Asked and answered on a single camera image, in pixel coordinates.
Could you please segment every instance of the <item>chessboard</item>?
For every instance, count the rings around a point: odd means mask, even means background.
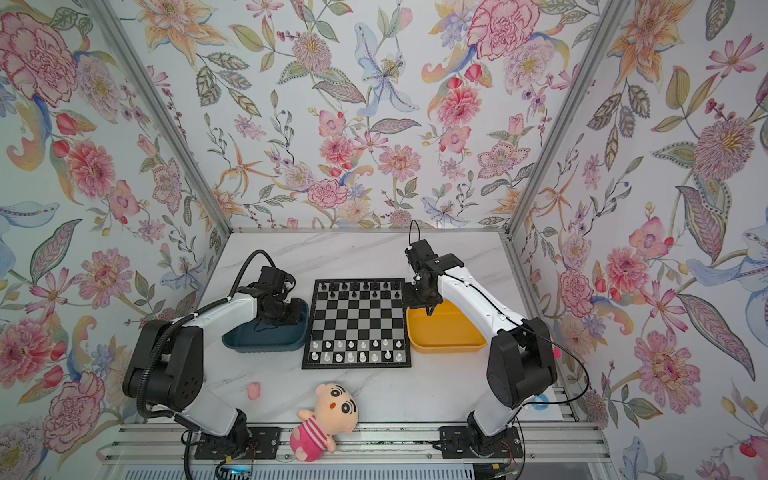
[[[302,369],[411,366],[402,278],[316,280]]]

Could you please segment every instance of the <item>chessboard frame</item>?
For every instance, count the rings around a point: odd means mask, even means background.
[[[401,300],[402,300],[402,329],[403,329],[403,350],[406,353],[406,360],[404,362],[378,362],[378,363],[310,363],[309,361],[309,355],[310,355],[310,346],[312,344],[313,338],[312,333],[314,331],[314,322],[315,322],[315,308],[317,304],[317,296],[320,292],[320,286],[324,283],[352,283],[352,282],[360,282],[360,283],[371,283],[371,282],[379,282],[379,283],[390,283],[390,282],[400,282],[400,285],[402,286],[400,292],[401,292]],[[342,278],[342,279],[317,279],[315,280],[315,286],[312,293],[312,304],[310,307],[310,317],[307,320],[310,322],[310,334],[307,336],[306,344],[304,345],[303,350],[303,356],[301,360],[301,368],[302,370],[324,370],[324,369],[398,369],[398,368],[410,368],[412,366],[411,364],[411,358],[412,358],[412,350],[411,350],[411,340],[408,336],[408,320],[407,320],[407,302],[405,300],[406,291],[405,291],[405,285],[406,280],[404,278]]]

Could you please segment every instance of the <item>wall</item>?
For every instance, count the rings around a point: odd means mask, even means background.
[[[500,227],[598,0],[112,2],[240,229]]]
[[[79,2],[0,2],[0,478],[92,478],[226,240]],[[164,76],[156,68],[156,78]]]
[[[625,478],[765,479],[768,4],[625,17],[515,245]]]

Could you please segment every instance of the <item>red object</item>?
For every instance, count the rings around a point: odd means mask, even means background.
[[[480,64],[474,64],[473,66],[467,68],[467,71],[464,72],[464,78],[466,78],[469,81],[475,81],[481,76],[482,76],[482,67],[480,66]]]
[[[56,125],[62,135],[77,135],[78,134],[78,122],[74,118],[67,114],[59,114],[56,116]]]
[[[61,379],[64,378],[64,370],[62,369],[61,365],[57,365],[53,367],[52,369],[48,370],[45,375],[43,375],[43,382],[45,383],[45,388],[52,389],[56,385],[58,385],[61,382]]]
[[[605,284],[605,278],[598,278],[597,280],[595,280],[594,289],[597,290],[599,293],[605,293],[605,291],[608,290],[608,287]]]
[[[739,451],[750,458],[757,456],[757,452],[755,451],[754,448],[752,448],[752,445],[750,445],[749,443],[742,443],[741,445],[739,445]]]
[[[53,350],[51,351],[51,360],[55,362],[56,360],[60,359],[66,351],[67,343],[62,340],[61,342],[57,343],[55,347],[53,347]]]
[[[53,144],[53,155],[59,158],[64,158],[69,153],[69,142],[65,140],[59,140]]]
[[[614,287],[611,287],[611,298],[614,299],[614,302],[616,303],[619,303],[621,301],[621,294]]]

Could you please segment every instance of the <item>orange plastic tray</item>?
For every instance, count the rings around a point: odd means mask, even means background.
[[[472,322],[448,300],[435,308],[408,310],[408,337],[419,353],[477,352],[488,343]]]

